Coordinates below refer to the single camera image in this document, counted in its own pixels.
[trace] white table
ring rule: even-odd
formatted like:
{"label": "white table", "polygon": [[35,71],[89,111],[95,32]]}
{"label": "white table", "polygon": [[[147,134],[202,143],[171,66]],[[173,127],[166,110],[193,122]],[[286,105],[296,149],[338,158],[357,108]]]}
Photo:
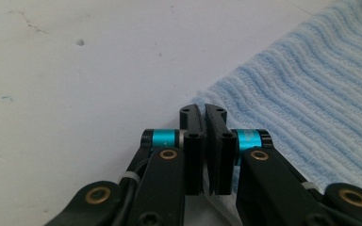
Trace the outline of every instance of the white table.
{"label": "white table", "polygon": [[[333,1],[0,1],[0,225],[117,181],[144,129]],[[191,197],[185,225],[228,223]]]}

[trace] blue towel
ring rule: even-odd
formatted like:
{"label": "blue towel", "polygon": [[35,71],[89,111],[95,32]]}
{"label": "blue towel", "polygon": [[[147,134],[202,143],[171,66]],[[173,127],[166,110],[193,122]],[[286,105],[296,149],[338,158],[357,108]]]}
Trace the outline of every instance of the blue towel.
{"label": "blue towel", "polygon": [[[362,0],[326,8],[193,102],[227,109],[229,128],[268,130],[320,191],[337,182],[362,187]],[[236,168],[234,192],[238,177]],[[238,215],[235,194],[220,202]]]}

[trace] striped towel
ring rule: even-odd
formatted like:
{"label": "striped towel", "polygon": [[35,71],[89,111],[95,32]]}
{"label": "striped towel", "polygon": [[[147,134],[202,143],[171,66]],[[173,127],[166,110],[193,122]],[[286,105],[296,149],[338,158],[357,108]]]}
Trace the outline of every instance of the striped towel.
{"label": "striped towel", "polygon": [[[362,0],[326,8],[193,102],[227,109],[229,128],[268,130],[321,191],[336,182],[362,187]],[[220,202],[238,215],[235,194]]]}

